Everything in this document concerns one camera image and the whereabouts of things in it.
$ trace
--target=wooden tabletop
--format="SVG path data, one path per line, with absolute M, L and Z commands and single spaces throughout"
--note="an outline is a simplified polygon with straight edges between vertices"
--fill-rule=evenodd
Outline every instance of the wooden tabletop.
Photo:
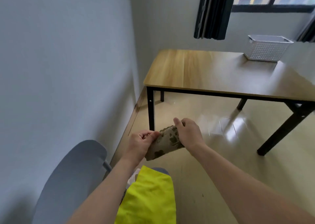
M 162 50 L 144 85 L 315 101 L 315 86 L 291 67 L 235 52 Z

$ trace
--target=white plastic basket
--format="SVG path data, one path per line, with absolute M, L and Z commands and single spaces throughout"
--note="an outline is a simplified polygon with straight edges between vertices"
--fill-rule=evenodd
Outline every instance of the white plastic basket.
M 292 43 L 283 36 L 249 35 L 244 55 L 249 60 L 278 62 Z

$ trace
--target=neon yellow fabric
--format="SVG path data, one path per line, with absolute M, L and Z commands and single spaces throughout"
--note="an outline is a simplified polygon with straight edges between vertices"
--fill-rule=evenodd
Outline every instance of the neon yellow fabric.
M 176 205 L 170 176 L 142 166 L 127 189 L 115 224 L 176 224 Z

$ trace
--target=person's left hand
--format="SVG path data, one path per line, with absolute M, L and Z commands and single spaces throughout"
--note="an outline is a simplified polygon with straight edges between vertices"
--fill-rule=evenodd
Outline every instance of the person's left hand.
M 158 138 L 158 131 L 142 130 L 133 133 L 129 139 L 128 148 L 122 158 L 131 162 L 134 167 L 138 166 L 146 155 L 151 143 Z

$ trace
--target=wooden table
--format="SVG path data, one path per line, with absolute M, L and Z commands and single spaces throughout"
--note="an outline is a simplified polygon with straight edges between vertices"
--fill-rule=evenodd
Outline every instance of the wooden table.
M 281 61 L 249 61 L 242 53 L 162 50 L 144 80 L 147 87 L 149 126 L 154 125 L 155 90 L 284 102 L 293 114 L 257 150 L 264 156 L 305 117 L 315 110 L 315 86 Z

